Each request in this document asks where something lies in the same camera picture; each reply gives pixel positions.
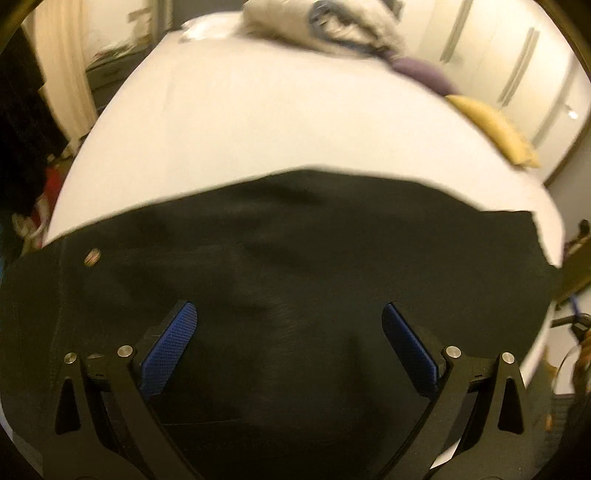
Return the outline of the crumpled white duvet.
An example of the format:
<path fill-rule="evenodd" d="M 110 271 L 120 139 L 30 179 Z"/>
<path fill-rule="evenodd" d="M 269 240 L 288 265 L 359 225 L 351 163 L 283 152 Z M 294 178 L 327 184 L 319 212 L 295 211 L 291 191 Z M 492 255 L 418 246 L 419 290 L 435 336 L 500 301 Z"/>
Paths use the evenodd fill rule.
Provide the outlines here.
<path fill-rule="evenodd" d="M 396 18 L 382 1 L 247 1 L 242 22 L 253 34 L 332 55 L 405 52 Z"/>

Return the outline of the purple cushion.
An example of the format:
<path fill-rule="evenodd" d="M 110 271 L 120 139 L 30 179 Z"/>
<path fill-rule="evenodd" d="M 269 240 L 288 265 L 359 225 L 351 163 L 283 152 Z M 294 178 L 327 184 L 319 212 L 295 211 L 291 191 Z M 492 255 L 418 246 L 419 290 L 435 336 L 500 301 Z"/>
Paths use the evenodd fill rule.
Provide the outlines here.
<path fill-rule="evenodd" d="M 390 63 L 394 72 L 417 81 L 440 96 L 458 93 L 452 82 L 436 66 L 428 62 L 409 57 L 394 57 Z"/>

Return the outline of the white wardrobe doors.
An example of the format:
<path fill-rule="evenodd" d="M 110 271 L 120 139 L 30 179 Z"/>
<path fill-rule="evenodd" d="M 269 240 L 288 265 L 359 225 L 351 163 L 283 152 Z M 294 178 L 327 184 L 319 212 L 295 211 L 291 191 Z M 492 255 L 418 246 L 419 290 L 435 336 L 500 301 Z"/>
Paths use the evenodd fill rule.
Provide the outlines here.
<path fill-rule="evenodd" d="M 511 120 L 549 181 L 590 115 L 590 81 L 535 1 L 407 0 L 393 4 L 408 54 L 436 65 L 462 94 Z"/>

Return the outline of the yellow cushion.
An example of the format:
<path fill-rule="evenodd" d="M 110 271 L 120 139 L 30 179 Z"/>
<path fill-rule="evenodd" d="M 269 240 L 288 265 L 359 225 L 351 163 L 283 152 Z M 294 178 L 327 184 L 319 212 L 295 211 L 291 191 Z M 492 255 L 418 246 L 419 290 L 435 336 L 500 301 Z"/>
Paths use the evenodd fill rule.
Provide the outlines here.
<path fill-rule="evenodd" d="M 541 167 L 533 144 L 500 110 L 463 95 L 447 95 L 446 99 L 484 133 L 512 165 Z"/>

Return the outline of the black hanging garment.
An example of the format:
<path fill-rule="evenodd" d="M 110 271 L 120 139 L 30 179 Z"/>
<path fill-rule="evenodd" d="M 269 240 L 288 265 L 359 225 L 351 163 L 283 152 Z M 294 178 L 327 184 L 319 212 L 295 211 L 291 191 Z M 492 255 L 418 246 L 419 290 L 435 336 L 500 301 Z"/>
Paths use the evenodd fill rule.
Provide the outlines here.
<path fill-rule="evenodd" d="M 42 95 L 45 78 L 25 31 L 1 53 L 1 211 L 29 215 L 44 192 L 48 159 L 68 140 Z"/>

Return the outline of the black denim pants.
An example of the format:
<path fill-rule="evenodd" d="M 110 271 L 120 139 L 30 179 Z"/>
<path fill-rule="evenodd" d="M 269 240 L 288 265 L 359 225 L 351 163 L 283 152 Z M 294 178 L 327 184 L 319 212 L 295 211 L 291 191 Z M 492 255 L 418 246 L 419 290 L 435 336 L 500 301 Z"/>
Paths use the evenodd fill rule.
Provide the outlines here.
<path fill-rule="evenodd" d="M 1 285 L 1 402 L 28 443 L 68 352 L 198 325 L 153 409 L 207 479 L 372 479 L 427 407 L 384 306 L 466 354 L 527 355 L 558 280 L 528 212 L 300 170 L 77 229 Z"/>

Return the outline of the cream curtain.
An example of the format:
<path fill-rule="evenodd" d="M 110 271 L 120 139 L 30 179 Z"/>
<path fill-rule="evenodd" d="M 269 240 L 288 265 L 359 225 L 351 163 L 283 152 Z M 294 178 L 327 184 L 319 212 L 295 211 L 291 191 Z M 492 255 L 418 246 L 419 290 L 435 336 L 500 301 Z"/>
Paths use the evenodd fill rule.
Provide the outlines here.
<path fill-rule="evenodd" d="M 23 26 L 45 79 L 42 94 L 68 140 L 69 150 L 76 153 L 97 120 L 86 76 L 86 4 L 43 1 Z"/>

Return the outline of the red white slippers bag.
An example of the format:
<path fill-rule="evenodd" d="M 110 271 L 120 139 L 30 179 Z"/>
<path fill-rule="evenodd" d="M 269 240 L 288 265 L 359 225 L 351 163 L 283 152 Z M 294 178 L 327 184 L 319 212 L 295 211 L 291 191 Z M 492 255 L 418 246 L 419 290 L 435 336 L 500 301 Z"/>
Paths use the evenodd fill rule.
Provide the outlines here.
<path fill-rule="evenodd" d="M 12 215 L 13 230 L 23 241 L 22 255 L 43 247 L 51 217 L 63 185 L 63 177 L 58 169 L 48 167 L 45 173 L 46 183 L 43 193 L 36 200 L 31 213 L 28 216 Z"/>

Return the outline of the grey bedside nightstand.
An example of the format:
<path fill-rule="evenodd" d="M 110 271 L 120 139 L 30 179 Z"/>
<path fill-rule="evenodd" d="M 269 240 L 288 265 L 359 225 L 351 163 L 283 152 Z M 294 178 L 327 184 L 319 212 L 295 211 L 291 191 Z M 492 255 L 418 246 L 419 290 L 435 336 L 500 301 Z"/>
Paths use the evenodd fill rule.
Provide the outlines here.
<path fill-rule="evenodd" d="M 150 47 L 133 47 L 124 54 L 96 60 L 86 69 L 97 115 L 104 111 L 126 79 L 150 51 Z"/>

